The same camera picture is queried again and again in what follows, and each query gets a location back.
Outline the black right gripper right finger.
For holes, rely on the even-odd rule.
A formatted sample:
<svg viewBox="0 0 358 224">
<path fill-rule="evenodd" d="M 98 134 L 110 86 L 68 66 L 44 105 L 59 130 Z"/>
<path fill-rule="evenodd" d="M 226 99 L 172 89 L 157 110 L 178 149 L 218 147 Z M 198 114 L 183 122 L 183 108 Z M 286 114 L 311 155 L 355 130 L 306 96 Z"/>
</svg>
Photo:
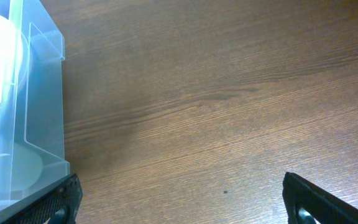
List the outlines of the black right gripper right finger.
<svg viewBox="0 0 358 224">
<path fill-rule="evenodd" d="M 358 223 L 357 208 L 296 173 L 285 173 L 282 196 L 289 224 Z"/>
</svg>

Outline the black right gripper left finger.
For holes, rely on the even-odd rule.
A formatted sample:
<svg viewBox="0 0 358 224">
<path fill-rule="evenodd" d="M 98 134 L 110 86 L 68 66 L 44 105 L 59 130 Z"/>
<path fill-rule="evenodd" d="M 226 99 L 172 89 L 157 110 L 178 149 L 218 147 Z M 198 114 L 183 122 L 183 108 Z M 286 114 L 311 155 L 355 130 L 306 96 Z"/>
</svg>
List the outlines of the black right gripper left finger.
<svg viewBox="0 0 358 224">
<path fill-rule="evenodd" d="M 76 174 L 50 184 L 0 211 L 0 224 L 75 224 L 83 196 Z"/>
</svg>

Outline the mint green cup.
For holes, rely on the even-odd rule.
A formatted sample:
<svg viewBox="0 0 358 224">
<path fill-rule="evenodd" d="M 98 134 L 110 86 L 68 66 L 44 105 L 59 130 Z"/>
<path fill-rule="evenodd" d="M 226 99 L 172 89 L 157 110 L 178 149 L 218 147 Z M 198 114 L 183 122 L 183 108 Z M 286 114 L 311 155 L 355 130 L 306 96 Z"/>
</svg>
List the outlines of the mint green cup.
<svg viewBox="0 0 358 224">
<path fill-rule="evenodd" d="M 36 152 L 15 144 L 11 190 L 25 190 L 34 185 L 39 179 L 42 169 L 42 159 Z"/>
</svg>

